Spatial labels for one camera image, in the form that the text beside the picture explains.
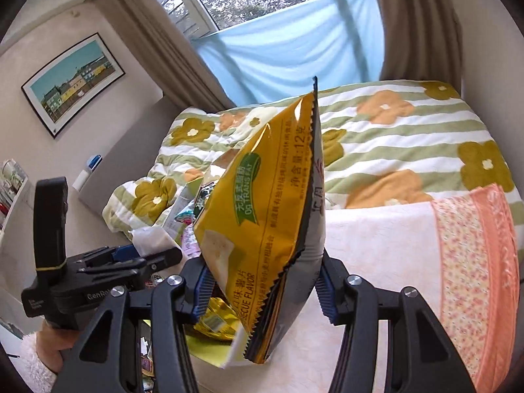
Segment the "person's left hand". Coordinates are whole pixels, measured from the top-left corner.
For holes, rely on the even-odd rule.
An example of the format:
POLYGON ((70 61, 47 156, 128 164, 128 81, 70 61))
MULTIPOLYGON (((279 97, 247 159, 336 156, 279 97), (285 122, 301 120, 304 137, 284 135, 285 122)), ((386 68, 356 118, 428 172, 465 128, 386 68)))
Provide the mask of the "person's left hand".
POLYGON ((49 370, 59 373, 63 367, 61 352, 72 349, 79 334, 79 331, 52 327, 44 320, 41 329, 36 333, 36 354, 49 370))

